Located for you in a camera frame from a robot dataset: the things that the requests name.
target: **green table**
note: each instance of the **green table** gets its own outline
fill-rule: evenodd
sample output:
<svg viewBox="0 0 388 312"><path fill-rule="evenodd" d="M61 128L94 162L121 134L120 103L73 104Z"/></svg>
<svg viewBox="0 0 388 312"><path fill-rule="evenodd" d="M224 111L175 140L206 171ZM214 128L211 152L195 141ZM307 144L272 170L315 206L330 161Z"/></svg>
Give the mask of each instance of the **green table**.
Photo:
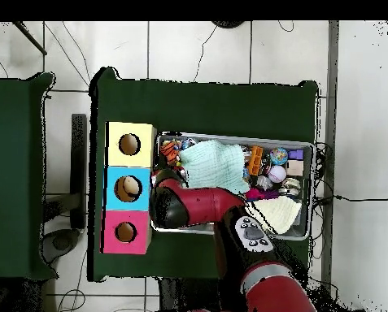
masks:
<svg viewBox="0 0 388 312"><path fill-rule="evenodd" d="M45 280L55 273L41 259L43 229L42 101L53 75L0 79L0 277Z"/></svg>
<svg viewBox="0 0 388 312"><path fill-rule="evenodd" d="M107 121L153 124L159 132L313 142L317 85L182 84L118 80L102 68L91 81L89 174L90 280L109 276L216 278L212 236L154 232L146 255L99 252ZM307 265L308 240L286 243Z"/></svg>

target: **yellow box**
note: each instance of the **yellow box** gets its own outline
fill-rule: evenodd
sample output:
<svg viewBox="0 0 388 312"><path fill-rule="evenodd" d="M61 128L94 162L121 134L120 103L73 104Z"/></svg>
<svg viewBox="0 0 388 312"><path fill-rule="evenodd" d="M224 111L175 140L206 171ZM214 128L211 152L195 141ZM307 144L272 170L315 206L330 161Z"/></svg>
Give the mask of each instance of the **yellow box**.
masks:
<svg viewBox="0 0 388 312"><path fill-rule="evenodd" d="M108 162L112 167L152 167L156 129L146 123L106 123L106 143L108 143ZM136 144L137 150L129 151L130 146L123 142Z"/></svg>

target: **floor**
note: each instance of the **floor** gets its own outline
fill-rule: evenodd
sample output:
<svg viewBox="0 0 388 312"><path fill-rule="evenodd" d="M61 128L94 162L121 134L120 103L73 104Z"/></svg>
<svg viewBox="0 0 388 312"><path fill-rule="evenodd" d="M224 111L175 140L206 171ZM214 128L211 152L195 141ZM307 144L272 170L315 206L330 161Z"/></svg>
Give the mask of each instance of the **floor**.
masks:
<svg viewBox="0 0 388 312"><path fill-rule="evenodd" d="M47 99L45 104L48 193L69 192L71 114L90 115L90 99L86 91L89 80L100 67L113 66L121 78L128 79L191 82L196 78L200 83L288 85L314 80L323 96L319 101L317 137L319 141L325 137L326 20L253 21L234 29L216 28L211 21L24 24L45 47L47 56L43 58L13 24L0 23L0 61L9 77L25 79L42 71L56 75L51 99ZM5 76L0 66L0 77ZM315 217L313 222L313 236L317 236L321 221ZM58 217L46 225L46 232L68 227L68 218ZM315 255L319 256L321 238L317 244ZM88 282L85 278L86 246L84 232L77 247L55 263L59 277L46 286L46 312L70 309L75 299L76 307L84 299L85 303L73 312L159 309L158 283L154 278L107 277L102 283ZM78 285L81 271L83 277L79 289L85 298L81 295L75 298L71 293L59 307L63 295ZM319 260L314 260L312 276L320 278Z"/></svg>
<svg viewBox="0 0 388 312"><path fill-rule="evenodd" d="M388 160L372 162L388 152L388 20L339 30L335 193L386 199ZM343 302L388 312L388 201L335 201L332 257Z"/></svg>

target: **shape sorter box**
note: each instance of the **shape sorter box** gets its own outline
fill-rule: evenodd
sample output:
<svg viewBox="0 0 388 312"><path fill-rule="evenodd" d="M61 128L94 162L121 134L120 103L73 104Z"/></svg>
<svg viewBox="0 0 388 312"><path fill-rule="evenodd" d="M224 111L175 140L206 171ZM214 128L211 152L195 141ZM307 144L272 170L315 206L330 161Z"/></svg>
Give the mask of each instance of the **shape sorter box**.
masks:
<svg viewBox="0 0 388 312"><path fill-rule="evenodd" d="M116 196L116 183L121 177L131 176L139 182L142 192L134 201L121 201ZM150 168L142 167L107 167L106 210L149 210Z"/></svg>
<svg viewBox="0 0 388 312"><path fill-rule="evenodd" d="M135 150L125 151L129 136ZM107 159L104 164L110 167L152 167L156 129L147 123L106 123Z"/></svg>
<svg viewBox="0 0 388 312"><path fill-rule="evenodd" d="M148 211L107 210L103 223L103 254L145 254L151 240L150 217ZM129 242L121 241L118 228L131 224L134 235Z"/></svg>

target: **gray tray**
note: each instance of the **gray tray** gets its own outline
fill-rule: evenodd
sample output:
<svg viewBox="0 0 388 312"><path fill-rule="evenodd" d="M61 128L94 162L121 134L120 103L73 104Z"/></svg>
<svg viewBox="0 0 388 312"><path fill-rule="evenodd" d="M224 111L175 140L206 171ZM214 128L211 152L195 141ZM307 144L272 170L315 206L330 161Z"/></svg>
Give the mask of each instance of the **gray tray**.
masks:
<svg viewBox="0 0 388 312"><path fill-rule="evenodd" d="M236 136L217 136L206 134L191 134L181 133L181 135L160 135L156 139L157 154L163 141L166 140L184 140L186 138L192 138L199 141L218 140L222 144L227 145L257 145L263 147L265 150L272 150L276 147L283 147L287 150L303 150L303 177L294 177L300 181L302 185L301 193L297 202L302 202L302 209L298 214L300 219L296 219L290 229L282 235L270 234L271 237L288 240L288 241L303 241L311 232L311 219L312 219L312 197L314 194L314 172L316 166L315 146L308 142L298 141L275 141L265 139L255 139L248 137L236 137ZM176 233L196 233L201 235L212 235L213 223L193 225L189 227L180 228L160 228L155 227L153 222L151 226L159 232L176 232Z"/></svg>

